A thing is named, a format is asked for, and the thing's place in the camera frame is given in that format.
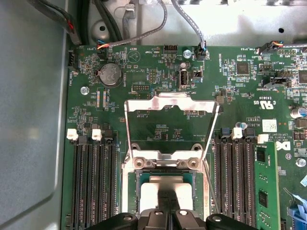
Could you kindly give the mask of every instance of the screw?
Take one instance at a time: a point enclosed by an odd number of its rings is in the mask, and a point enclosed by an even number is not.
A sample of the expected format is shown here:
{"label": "screw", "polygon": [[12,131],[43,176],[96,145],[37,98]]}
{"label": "screw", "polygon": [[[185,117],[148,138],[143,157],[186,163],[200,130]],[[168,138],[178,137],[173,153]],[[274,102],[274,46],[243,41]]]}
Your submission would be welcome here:
{"label": "screw", "polygon": [[188,166],[191,169],[196,169],[198,167],[198,162],[195,159],[192,159],[188,162]]}
{"label": "screw", "polygon": [[214,221],[216,221],[216,222],[221,222],[222,221],[222,219],[220,217],[218,217],[218,216],[214,216],[214,217],[212,217],[212,219]]}
{"label": "screw", "polygon": [[183,51],[183,57],[187,58],[187,59],[192,57],[192,52],[190,50],[186,49],[185,51]]}
{"label": "screw", "polygon": [[181,211],[179,211],[179,214],[182,215],[182,216],[186,216],[188,214],[188,212],[185,211],[185,210],[181,210]]}
{"label": "screw", "polygon": [[134,166],[135,166],[136,168],[142,168],[142,167],[144,167],[144,164],[145,164],[145,162],[144,162],[143,159],[137,159],[137,160],[134,162]]}
{"label": "screw", "polygon": [[306,166],[306,160],[303,158],[298,158],[295,163],[298,167]]}
{"label": "screw", "polygon": [[131,219],[132,219],[132,217],[130,217],[130,216],[124,217],[124,220],[125,220],[125,221],[129,221],[129,220],[131,220]]}
{"label": "screw", "polygon": [[81,87],[80,92],[82,95],[88,95],[88,93],[90,92],[90,89],[86,86]]}

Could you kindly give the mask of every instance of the surface mount component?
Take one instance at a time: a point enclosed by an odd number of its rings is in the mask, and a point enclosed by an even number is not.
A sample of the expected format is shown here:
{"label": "surface mount component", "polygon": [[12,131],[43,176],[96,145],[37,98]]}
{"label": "surface mount component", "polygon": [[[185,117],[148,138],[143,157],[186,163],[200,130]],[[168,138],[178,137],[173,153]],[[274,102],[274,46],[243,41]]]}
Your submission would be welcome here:
{"label": "surface mount component", "polygon": [[301,70],[298,72],[298,81],[300,84],[307,84],[307,71]]}
{"label": "surface mount component", "polygon": [[236,64],[236,72],[238,75],[248,75],[249,64],[247,62],[238,62]]}

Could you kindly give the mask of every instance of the integrated circuit chip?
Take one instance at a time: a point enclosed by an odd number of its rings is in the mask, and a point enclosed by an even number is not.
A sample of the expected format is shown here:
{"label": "integrated circuit chip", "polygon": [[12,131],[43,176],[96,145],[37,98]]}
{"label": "integrated circuit chip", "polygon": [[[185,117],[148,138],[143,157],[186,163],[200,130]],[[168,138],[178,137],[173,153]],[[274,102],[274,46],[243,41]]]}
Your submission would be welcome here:
{"label": "integrated circuit chip", "polygon": [[238,62],[236,64],[236,72],[240,75],[249,74],[249,64],[247,62]]}
{"label": "integrated circuit chip", "polygon": [[298,81],[300,84],[307,84],[307,70],[298,72]]}
{"label": "integrated circuit chip", "polygon": [[263,191],[259,191],[258,197],[259,197],[259,204],[268,207],[268,195]]}
{"label": "integrated circuit chip", "polygon": [[261,149],[257,150],[257,160],[261,162],[265,162],[265,152]]}

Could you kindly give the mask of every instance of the sticker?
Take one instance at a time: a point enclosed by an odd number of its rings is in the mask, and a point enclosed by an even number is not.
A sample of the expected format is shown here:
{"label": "sticker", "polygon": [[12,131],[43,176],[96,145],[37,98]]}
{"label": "sticker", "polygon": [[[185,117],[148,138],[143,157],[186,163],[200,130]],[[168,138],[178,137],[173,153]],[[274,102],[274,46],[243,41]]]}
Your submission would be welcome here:
{"label": "sticker", "polygon": [[302,179],[301,184],[306,187],[307,186],[307,175]]}
{"label": "sticker", "polygon": [[264,133],[276,133],[277,132],[276,119],[263,119],[262,120],[262,131]]}

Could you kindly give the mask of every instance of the white label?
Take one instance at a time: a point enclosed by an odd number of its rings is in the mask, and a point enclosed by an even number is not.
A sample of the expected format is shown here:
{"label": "white label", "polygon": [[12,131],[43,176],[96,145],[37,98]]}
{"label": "white label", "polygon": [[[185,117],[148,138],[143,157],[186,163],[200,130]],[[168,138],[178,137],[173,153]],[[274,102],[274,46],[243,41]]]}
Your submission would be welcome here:
{"label": "white label", "polygon": [[302,186],[304,186],[304,187],[307,186],[307,175],[302,179],[301,184],[302,184]]}
{"label": "white label", "polygon": [[289,141],[284,141],[283,143],[277,141],[276,142],[276,149],[279,150],[291,150],[291,144]]}
{"label": "white label", "polygon": [[262,131],[264,133],[276,133],[277,132],[276,119],[263,119],[262,120]]}
{"label": "white label", "polygon": [[290,154],[290,153],[287,153],[287,154],[286,154],[286,159],[289,160],[289,159],[291,159],[291,158],[292,158],[291,154]]}
{"label": "white label", "polygon": [[271,101],[260,101],[260,105],[262,109],[274,109],[274,106]]}

